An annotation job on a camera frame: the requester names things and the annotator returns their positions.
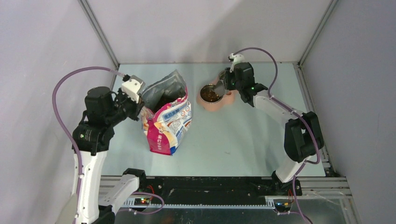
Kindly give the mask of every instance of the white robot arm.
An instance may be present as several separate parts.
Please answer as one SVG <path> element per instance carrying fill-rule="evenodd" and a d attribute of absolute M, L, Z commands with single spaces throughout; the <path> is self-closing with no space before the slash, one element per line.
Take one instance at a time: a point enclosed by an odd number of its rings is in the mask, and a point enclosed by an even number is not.
<path fill-rule="evenodd" d="M 275 102 L 268 94 L 268 90 L 262 90 L 257 93 L 253 97 L 254 106 L 257 109 L 264 111 L 268 114 L 273 120 L 278 122 L 282 127 L 286 127 L 286 124 L 289 120 L 297 120 L 298 117 L 293 113 L 287 111 L 283 107 L 281 107 L 277 102 Z M 292 108 L 294 112 L 298 115 L 303 116 L 303 112 Z M 308 155 L 304 158 L 308 160 L 311 158 L 311 155 Z M 279 166 L 279 168 L 275 171 L 276 176 L 283 183 L 291 181 L 293 179 L 293 175 L 300 169 L 303 162 L 298 162 L 292 160 L 290 157 L 285 156 L 283 163 Z"/>
<path fill-rule="evenodd" d="M 79 198 L 76 224 L 113 223 L 115 214 L 131 194 L 139 188 L 146 188 L 144 171 L 127 169 L 118 184 L 98 201 L 102 167 L 114 135 L 113 127 L 128 117 L 138 120 L 144 104 L 139 92 L 144 85 L 138 77 L 127 76 L 114 99 L 108 87 L 93 88 L 85 97 L 87 110 L 72 134 L 81 153 L 83 169 L 83 174 L 78 175 L 78 157 L 74 154 L 73 191 Z"/>

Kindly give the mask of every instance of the gray wall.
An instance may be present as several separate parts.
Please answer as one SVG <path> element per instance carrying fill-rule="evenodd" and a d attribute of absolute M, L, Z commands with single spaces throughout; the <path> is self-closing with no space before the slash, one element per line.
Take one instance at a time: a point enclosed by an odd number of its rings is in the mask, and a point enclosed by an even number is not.
<path fill-rule="evenodd" d="M 297 61 L 330 0 L 92 0 L 121 63 L 224 62 L 245 47 Z M 271 61 L 249 52 L 249 61 Z"/>
<path fill-rule="evenodd" d="M 59 79 L 85 66 L 112 66 L 78 1 L 0 2 L 0 223 L 54 223 L 71 195 L 71 143 L 52 111 Z M 76 127 L 86 92 L 111 75 L 87 72 L 58 94 Z"/>
<path fill-rule="evenodd" d="M 363 223 L 394 223 L 396 1 L 340 1 L 303 72 Z"/>

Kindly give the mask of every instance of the table surface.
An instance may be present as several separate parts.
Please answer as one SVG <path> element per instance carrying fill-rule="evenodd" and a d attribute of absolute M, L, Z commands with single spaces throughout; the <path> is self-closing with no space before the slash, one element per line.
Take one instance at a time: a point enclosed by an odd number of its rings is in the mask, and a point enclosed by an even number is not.
<path fill-rule="evenodd" d="M 192 105 L 192 124 L 173 156 L 149 151 L 141 122 L 127 119 L 115 128 L 102 175 L 121 175 L 126 168 L 144 169 L 155 176 L 271 176 L 286 153 L 284 128 L 263 111 L 242 102 L 208 112 L 197 105 L 199 89 L 212 81 L 229 63 L 122 64 L 119 71 L 136 75 L 146 86 L 174 70 L 187 83 Z M 252 63 L 256 82 L 269 86 L 272 63 Z M 306 111 L 297 76 L 291 63 L 279 63 L 272 93 L 285 103 Z M 114 91 L 120 88 L 117 77 Z M 300 176 L 325 176 L 322 164 L 307 164 Z"/>

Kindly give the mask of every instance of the orange wire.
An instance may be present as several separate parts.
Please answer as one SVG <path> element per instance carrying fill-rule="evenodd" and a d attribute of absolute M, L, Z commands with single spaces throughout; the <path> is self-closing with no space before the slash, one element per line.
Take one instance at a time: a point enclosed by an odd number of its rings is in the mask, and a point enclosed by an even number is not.
<path fill-rule="evenodd" d="M 289 193 L 291 194 L 291 198 L 293 199 L 293 201 L 291 201 L 291 203 L 293 203 L 294 202 L 294 195 L 293 195 L 293 192 L 289 189 Z"/>
<path fill-rule="evenodd" d="M 150 189 L 151 189 L 151 191 L 153 192 L 153 194 L 155 194 L 155 193 L 154 193 L 154 188 L 153 188 L 153 186 L 151 186 L 151 185 L 148 185 L 148 186 L 147 186 L 147 188 L 150 188 Z"/>

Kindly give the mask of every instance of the food bag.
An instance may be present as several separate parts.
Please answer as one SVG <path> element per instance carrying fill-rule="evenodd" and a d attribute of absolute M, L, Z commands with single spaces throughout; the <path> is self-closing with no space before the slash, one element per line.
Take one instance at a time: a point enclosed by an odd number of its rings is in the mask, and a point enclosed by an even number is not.
<path fill-rule="evenodd" d="M 177 70 L 142 93 L 142 129 L 150 151 L 172 155 L 191 124 L 187 85 Z"/>

